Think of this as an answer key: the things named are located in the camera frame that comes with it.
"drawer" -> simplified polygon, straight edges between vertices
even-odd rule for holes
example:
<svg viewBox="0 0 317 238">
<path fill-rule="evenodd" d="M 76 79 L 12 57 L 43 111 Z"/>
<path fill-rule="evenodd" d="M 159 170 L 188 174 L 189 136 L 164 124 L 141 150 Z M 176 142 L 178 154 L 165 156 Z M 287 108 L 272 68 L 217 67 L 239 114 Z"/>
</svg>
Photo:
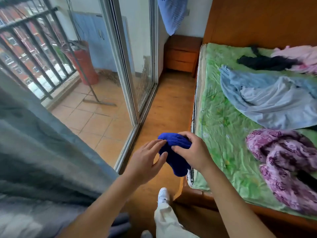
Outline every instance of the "drawer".
<svg viewBox="0 0 317 238">
<path fill-rule="evenodd" d="M 181 62 L 175 60 L 166 60 L 166 67 L 178 71 L 192 72 L 194 63 L 192 62 Z"/>
<path fill-rule="evenodd" d="M 170 49 L 167 50 L 165 58 L 168 60 L 194 62 L 196 59 L 196 53 Z"/>
</svg>

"forearm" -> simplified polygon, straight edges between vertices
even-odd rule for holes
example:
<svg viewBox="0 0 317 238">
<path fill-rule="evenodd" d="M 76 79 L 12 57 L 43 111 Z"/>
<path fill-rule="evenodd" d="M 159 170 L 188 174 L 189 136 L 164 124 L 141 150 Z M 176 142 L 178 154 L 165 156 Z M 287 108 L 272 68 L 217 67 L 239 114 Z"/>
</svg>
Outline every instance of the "forearm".
<svg viewBox="0 0 317 238">
<path fill-rule="evenodd" d="M 59 238 L 104 238 L 114 219 L 137 186 L 124 175 L 119 176 L 87 210 L 65 228 Z"/>
<path fill-rule="evenodd" d="M 237 193 L 225 174 L 212 163 L 202 173 L 230 238 L 275 237 Z"/>
</svg>

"mattress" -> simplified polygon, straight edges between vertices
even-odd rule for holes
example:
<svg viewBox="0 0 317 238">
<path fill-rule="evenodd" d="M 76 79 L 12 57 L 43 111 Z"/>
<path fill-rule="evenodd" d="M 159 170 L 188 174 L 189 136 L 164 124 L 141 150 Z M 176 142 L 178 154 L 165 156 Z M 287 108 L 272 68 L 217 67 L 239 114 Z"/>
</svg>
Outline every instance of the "mattress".
<svg viewBox="0 0 317 238">
<path fill-rule="evenodd" d="M 269 56 L 271 50 L 260 48 L 260 52 Z M 271 208 L 317 220 L 315 216 L 304 216 L 286 207 L 275 199 L 271 190 L 259 172 L 259 161 L 255 160 L 245 144 L 245 137 L 261 126 L 241 114 L 224 96 L 220 87 L 221 65 L 232 69 L 253 73 L 271 73 L 286 76 L 299 75 L 289 71 L 255 71 L 236 60 L 242 55 L 254 56 L 248 47 L 230 47 L 209 43 L 202 45 L 199 55 L 197 84 L 192 114 L 191 131 L 200 136 L 208 146 L 214 162 L 224 172 L 240 196 L 248 203 Z M 317 146 L 317 133 L 300 129 Z M 189 170 L 189 186 L 210 192 L 203 176 L 196 170 Z"/>
</svg>

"red bucket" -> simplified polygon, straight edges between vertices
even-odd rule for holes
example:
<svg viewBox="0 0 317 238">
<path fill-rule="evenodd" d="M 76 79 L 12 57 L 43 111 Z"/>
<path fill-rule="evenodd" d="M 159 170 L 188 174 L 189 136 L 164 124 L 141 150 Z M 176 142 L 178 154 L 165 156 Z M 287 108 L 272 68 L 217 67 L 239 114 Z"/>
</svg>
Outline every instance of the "red bucket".
<svg viewBox="0 0 317 238">
<path fill-rule="evenodd" d="M 96 73 L 95 69 L 93 68 L 93 64 L 91 62 L 90 53 L 89 53 L 89 46 L 88 42 L 81 41 L 80 45 L 85 46 L 86 50 L 76 50 L 74 51 L 75 57 L 77 58 L 83 72 L 85 73 L 88 82 L 90 85 L 97 84 L 99 81 L 98 74 Z M 73 57 L 72 53 L 69 50 L 64 50 L 65 55 L 69 58 L 69 60 L 74 64 L 77 71 L 79 72 L 79 76 L 81 78 L 81 81 L 83 84 L 88 85 L 86 79 L 84 78 L 83 73 L 79 69 L 79 66 L 77 62 L 75 61 L 75 58 Z"/>
</svg>

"white pants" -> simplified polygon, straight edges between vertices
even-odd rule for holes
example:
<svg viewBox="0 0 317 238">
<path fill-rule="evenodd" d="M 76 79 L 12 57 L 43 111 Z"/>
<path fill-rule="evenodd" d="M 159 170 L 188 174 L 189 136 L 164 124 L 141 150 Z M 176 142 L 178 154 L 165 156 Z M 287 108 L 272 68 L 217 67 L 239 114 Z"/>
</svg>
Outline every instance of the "white pants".
<svg viewBox="0 0 317 238">
<path fill-rule="evenodd" d="M 159 203 L 154 213 L 156 223 L 156 238 L 199 238 L 193 233 L 185 230 L 178 222 L 177 217 L 169 204 Z"/>
</svg>

